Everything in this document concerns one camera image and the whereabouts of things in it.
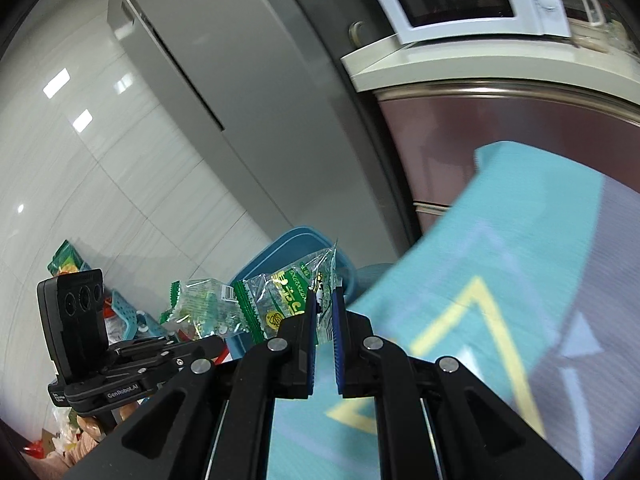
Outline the left hand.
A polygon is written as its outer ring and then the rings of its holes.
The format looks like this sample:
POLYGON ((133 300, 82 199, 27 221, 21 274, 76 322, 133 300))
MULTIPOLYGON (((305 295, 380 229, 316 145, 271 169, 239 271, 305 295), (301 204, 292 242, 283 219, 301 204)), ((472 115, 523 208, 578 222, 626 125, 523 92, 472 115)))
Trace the left hand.
POLYGON ((140 403, 134 401, 125 404, 115 411, 102 413, 98 416, 76 416, 76 422, 81 430, 79 441, 74 448, 78 458, 86 456, 100 442, 102 442, 117 426, 140 408, 140 403))

